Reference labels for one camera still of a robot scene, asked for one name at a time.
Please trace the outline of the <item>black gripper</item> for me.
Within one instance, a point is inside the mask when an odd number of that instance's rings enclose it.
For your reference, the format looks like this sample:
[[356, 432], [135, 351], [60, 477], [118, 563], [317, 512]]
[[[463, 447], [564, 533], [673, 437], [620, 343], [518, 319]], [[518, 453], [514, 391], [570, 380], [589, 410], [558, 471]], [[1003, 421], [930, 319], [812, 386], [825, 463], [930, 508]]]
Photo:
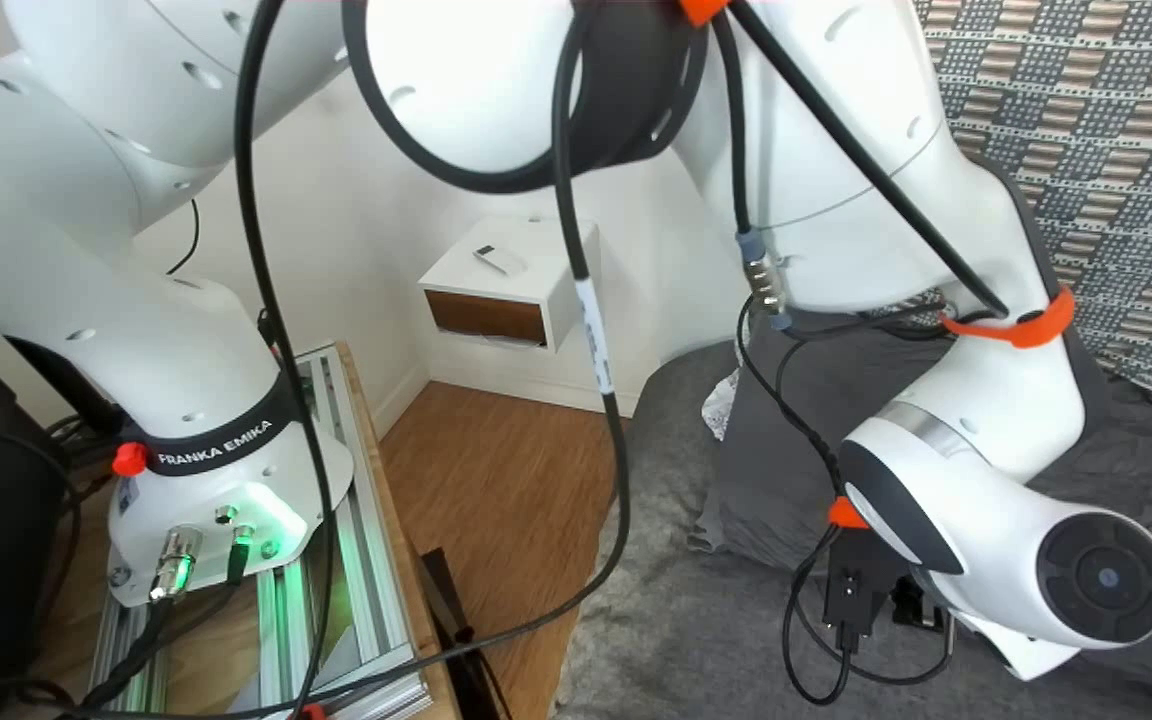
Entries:
[[836, 633], [836, 646], [854, 657], [881, 610], [925, 633], [948, 628], [925, 576], [898, 552], [892, 552], [876, 533], [845, 527], [829, 549], [825, 589], [825, 620]]

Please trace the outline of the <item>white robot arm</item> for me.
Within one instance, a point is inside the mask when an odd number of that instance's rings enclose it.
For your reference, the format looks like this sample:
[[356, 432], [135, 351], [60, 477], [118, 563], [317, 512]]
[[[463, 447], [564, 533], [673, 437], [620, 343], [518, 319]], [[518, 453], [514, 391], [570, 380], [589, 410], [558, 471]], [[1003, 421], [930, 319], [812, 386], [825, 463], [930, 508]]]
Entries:
[[948, 123], [910, 0], [2, 0], [0, 335], [128, 416], [128, 608], [292, 563], [353, 482], [239, 300], [128, 244], [333, 77], [468, 191], [674, 150], [785, 319], [930, 300], [945, 354], [840, 443], [840, 482], [1015, 675], [1152, 637], [1152, 533], [1039, 490], [1082, 432], [1019, 194]]

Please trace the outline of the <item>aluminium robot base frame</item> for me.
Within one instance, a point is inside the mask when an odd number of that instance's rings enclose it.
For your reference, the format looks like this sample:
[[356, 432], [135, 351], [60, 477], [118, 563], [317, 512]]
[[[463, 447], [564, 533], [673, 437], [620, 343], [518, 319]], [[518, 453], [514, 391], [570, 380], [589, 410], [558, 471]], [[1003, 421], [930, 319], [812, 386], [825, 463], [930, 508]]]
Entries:
[[427, 610], [392, 518], [353, 351], [295, 354], [310, 423], [200, 477], [125, 439], [107, 499], [107, 594], [82, 713], [125, 720], [417, 720]]

